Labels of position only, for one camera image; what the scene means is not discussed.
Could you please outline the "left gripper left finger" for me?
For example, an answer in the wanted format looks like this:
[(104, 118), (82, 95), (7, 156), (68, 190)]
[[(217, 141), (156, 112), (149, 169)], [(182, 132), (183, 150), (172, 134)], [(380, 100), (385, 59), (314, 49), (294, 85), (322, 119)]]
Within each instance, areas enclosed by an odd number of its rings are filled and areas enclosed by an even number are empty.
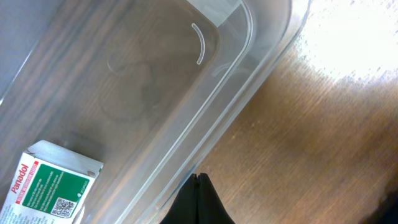
[(161, 224), (195, 224), (197, 222), (197, 175), (182, 185)]

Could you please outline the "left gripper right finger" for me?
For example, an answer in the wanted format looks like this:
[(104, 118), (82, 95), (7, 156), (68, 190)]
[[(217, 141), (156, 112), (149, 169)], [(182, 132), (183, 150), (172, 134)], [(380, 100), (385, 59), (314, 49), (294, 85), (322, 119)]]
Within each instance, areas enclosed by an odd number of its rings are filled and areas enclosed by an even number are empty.
[(198, 176), (197, 223), (234, 224), (206, 173)]

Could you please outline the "white green medicine box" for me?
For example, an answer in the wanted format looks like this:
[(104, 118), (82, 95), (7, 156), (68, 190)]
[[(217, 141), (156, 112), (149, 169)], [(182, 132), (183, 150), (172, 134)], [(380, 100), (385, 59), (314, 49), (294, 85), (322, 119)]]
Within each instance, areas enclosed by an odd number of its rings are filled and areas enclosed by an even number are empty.
[(48, 141), (21, 155), (1, 210), (1, 224), (74, 224), (104, 164)]

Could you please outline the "clear plastic container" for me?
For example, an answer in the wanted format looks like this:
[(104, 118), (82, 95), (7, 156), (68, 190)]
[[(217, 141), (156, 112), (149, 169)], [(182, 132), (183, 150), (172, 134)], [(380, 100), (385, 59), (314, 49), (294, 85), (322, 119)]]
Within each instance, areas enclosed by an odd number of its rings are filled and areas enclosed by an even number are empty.
[(104, 164), (80, 223), (150, 223), (270, 75), (310, 1), (2, 1), (1, 209), (44, 140)]

